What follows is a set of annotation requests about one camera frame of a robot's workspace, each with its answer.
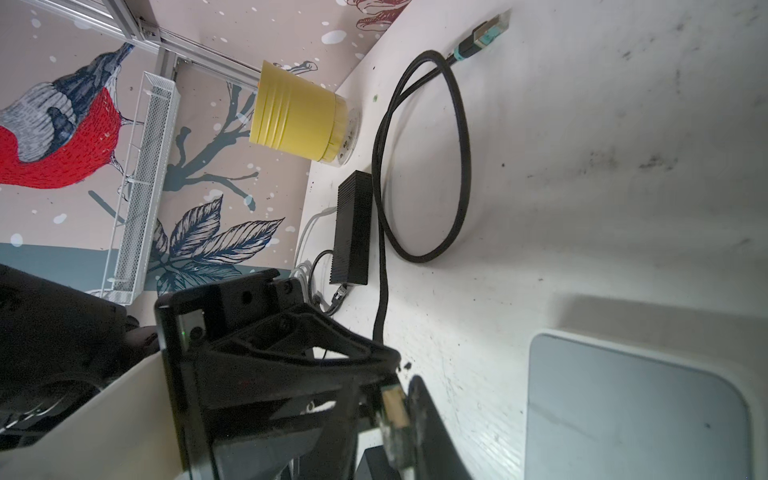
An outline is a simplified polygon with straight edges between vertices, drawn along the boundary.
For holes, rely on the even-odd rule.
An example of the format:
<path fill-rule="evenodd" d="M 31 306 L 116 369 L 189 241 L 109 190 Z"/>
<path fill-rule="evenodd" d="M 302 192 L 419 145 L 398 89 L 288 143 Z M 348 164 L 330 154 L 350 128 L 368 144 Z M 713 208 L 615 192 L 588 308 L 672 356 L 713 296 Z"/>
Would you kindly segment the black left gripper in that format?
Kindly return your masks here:
<path fill-rule="evenodd" d="M 163 294 L 154 313 L 185 478 L 353 478 L 359 410 L 396 351 L 274 269 Z"/>

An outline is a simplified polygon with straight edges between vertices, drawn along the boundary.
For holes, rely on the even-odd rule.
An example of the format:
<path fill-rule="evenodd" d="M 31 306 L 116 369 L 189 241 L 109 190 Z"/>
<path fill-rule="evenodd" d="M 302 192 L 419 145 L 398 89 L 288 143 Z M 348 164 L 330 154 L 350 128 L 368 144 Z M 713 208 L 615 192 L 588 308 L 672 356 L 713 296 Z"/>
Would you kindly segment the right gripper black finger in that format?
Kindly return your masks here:
<path fill-rule="evenodd" d="M 415 478 L 470 480 L 471 475 L 420 376 L 410 381 L 407 408 L 413 428 Z"/>

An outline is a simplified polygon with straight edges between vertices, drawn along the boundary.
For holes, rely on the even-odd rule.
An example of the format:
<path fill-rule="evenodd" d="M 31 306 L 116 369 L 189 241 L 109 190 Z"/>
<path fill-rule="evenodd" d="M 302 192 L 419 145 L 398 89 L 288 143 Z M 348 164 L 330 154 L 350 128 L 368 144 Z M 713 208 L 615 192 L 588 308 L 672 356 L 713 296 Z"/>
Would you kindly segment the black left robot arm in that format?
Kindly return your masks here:
<path fill-rule="evenodd" d="M 1 270 L 5 479 L 350 479 L 408 428 L 399 354 L 267 270 L 161 296 L 156 323 Z"/>

